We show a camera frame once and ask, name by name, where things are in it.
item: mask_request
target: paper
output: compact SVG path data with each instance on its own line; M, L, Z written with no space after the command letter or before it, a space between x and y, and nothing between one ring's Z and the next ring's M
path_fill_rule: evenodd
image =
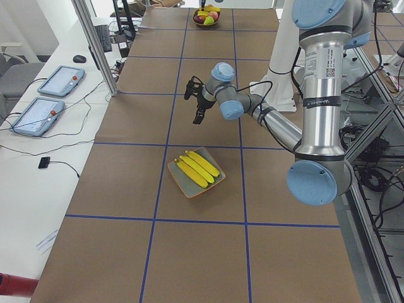
M44 240L40 241L37 244L37 249L38 251L43 254L46 252L48 249L50 249L53 246L53 243L55 243L55 239L57 236L59 229L55 230L53 233L48 235Z

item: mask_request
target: yellow banana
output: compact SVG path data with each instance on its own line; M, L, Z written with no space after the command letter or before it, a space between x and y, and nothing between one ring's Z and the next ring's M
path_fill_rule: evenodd
M190 156L196 163L202 166L209 174L213 177L218 177L220 172L216 167L214 167L210 162L203 158L200 154L192 150L186 150L185 153Z
M188 156L179 156L179 158L185 163L187 163L190 167L192 167L199 175L201 175L210 184L215 183L215 180L212 177L212 175L209 174L202 166L200 166L194 160L192 160Z
M187 163L182 160L174 159L179 169L181 169L192 181L194 181L197 185L207 188L208 181L202 178L192 167L190 167Z
M220 12L220 8L216 8L214 6L205 6L205 11L216 11L218 13Z

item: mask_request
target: blue joint cap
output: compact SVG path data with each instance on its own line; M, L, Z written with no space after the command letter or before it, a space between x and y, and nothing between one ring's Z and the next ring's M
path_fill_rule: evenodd
M220 62L212 69L212 77L218 81L230 82L234 78L234 69L231 65Z
M352 38L345 46L344 49L354 49L356 47L364 46L371 38L371 33L364 33L358 37Z
M225 101L220 104L220 112L226 120L236 120L244 113L242 104L235 100Z
M295 0L292 19L301 30L312 30L334 18L347 0Z
M296 199L311 206L328 204L337 194L332 173L314 161L295 162L288 171L287 184Z

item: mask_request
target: blue tape line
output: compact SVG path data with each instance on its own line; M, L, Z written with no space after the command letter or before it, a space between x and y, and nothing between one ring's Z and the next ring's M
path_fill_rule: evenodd
M117 217L100 215L77 215L66 214L67 218L82 218L94 220L120 220L120 221L146 221L146 222L165 222L165 223L189 223L189 224L214 224L214 225L248 225L264 227L297 227L310 229L339 229L339 225L328 224L298 224L298 223L264 223L264 222L236 222L236 221L213 221L213 220L187 220L187 219L167 219L167 218L140 218L140 217Z
M234 9L232 9L232 23L233 23L233 46L234 46L234 70L235 70L235 86L239 87L239 77L237 69L237 44L235 37L235 24L234 24ZM253 291L251 287L251 267L250 267L250 248L248 238L248 214L247 214L247 196L246 196L246 178L244 174L244 153L242 145L242 127L241 118L239 118L239 139L240 139L240 160L241 160L241 183L242 183L242 200L244 205L244 233L246 238L246 264L247 264L247 286L248 286L248 301L253 303Z
M171 108L171 114L170 114L169 130L167 132L167 139L166 139L166 142L165 142L165 150L164 150L164 156L163 156L162 171L160 173L160 181L158 183L158 191L157 191L157 198L156 198L156 205L155 205L153 219L156 219L156 217L157 217L158 204L159 204L159 201L160 201L160 193L161 193L161 188L162 188L163 174L164 174L164 168L165 168L165 163L166 163L166 159L167 159L167 150L169 149L171 125L172 125L172 119L173 119L173 116L174 116L175 98L176 98L176 94L177 94L177 87L178 87L179 77L180 77L180 73L181 73L182 56L184 55L185 41L186 41L186 35L187 35L187 27L188 27L188 21L189 21L189 12L190 12L190 8L188 8L188 16L187 16L187 23L186 23L186 26L185 26L184 40L182 41L181 58L180 58L180 61L179 61L179 66L178 66L177 81L176 81L176 84L175 84L175 92L174 92L174 98L173 98L173 101L172 101L172 108ZM152 225L151 225L150 240L149 240L149 246L148 246L148 250L147 250L145 271L143 273L143 281L142 281L142 286L141 286L139 303L142 303L143 296L144 296L144 293L145 293L145 285L146 285L146 278L147 278L147 272L148 272L148 265L149 265L149 261L150 261L150 253L152 251L152 243L153 243L155 222L156 221L154 220Z
M389 40L387 40L386 36L384 36L384 34L381 32L381 30L379 29L379 25L376 28L377 28L378 32L383 36L385 41L388 43L388 45L390 45L391 49L394 51L394 47L390 44Z
M174 96L175 93L127 93L127 92L119 92L123 95L157 95L157 96Z
M153 28L153 27L140 27L141 30L186 30L188 32L204 31L204 32L277 32L276 30L218 30L218 29L199 29L199 28Z
M162 56L128 56L128 58L146 58L146 59L181 59L181 57L162 57ZM217 60L217 61L231 61L234 58L213 58L213 57L183 57L182 59L190 60ZM238 61L270 61L269 59L248 59L248 58L237 58Z
M94 142L96 145L128 145L128 146L166 146L165 144L151 144L151 143L129 143L129 142ZM200 145L177 145L177 144L168 144L168 147L193 147L193 148L199 148L201 147ZM243 149L243 150L276 150L280 152L285 152L286 149L284 148L277 148L277 147L250 147L250 146L216 146L216 145L205 145L207 148L223 148L227 150L238 150L238 149Z

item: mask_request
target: computer mouse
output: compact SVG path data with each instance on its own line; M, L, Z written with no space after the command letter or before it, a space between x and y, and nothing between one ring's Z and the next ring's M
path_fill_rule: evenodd
M73 62L74 63L84 63L87 61L87 58L85 56L82 55L75 55L73 57Z

